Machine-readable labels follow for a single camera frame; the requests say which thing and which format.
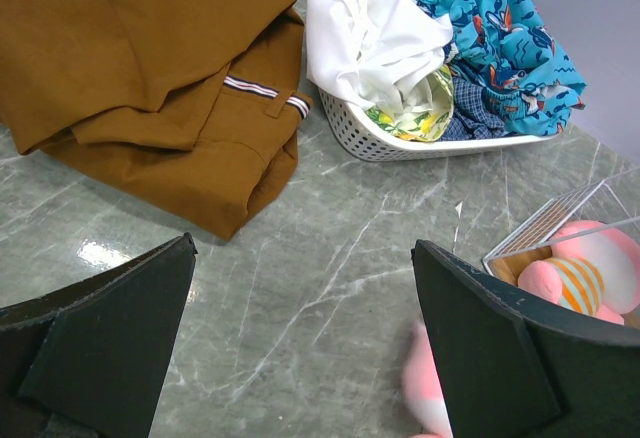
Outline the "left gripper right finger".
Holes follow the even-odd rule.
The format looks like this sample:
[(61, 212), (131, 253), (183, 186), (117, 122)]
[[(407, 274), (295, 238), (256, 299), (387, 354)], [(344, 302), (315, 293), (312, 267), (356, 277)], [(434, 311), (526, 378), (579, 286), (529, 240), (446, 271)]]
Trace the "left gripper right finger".
[(638, 436), (638, 330), (556, 306), (428, 240), (412, 261), (454, 436)]

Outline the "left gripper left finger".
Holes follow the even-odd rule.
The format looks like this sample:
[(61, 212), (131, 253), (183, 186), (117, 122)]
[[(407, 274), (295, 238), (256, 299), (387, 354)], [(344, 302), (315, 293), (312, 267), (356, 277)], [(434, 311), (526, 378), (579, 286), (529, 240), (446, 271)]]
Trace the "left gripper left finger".
[(54, 415), (100, 437), (148, 436), (196, 254), (184, 234), (2, 308), (2, 436), (35, 437)]

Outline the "pink frog plush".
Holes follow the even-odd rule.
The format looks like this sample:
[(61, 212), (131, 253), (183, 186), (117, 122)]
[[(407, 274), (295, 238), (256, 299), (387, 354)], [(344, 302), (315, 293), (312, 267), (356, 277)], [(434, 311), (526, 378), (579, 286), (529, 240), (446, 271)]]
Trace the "pink frog plush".
[(421, 319), (412, 325), (412, 342), (402, 371), (402, 392), (407, 408), (420, 423), (419, 437), (452, 437), (427, 330)]
[(639, 243), (598, 221), (565, 224), (551, 256), (530, 263), (517, 286), (571, 311), (617, 325), (639, 306)]

